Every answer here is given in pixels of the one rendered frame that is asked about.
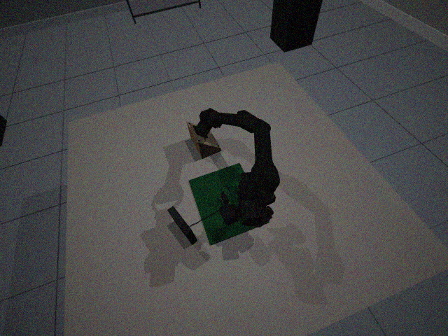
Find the green circuit board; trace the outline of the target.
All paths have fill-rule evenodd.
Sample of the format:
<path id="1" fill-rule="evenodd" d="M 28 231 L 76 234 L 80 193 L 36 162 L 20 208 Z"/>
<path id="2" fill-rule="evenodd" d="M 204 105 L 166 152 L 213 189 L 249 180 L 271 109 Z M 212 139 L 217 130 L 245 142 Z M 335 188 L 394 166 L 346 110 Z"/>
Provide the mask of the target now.
<path id="1" fill-rule="evenodd" d="M 242 179 L 241 173 L 244 173 L 244 170 L 238 163 L 189 180 L 199 214 L 201 219 L 204 218 L 202 222 L 210 245 L 257 228 L 256 226 L 242 225 L 242 220 L 226 225 L 218 211 L 225 205 L 221 199 L 221 191 L 227 195 L 230 206 L 235 204 L 238 207 L 237 192 Z"/>

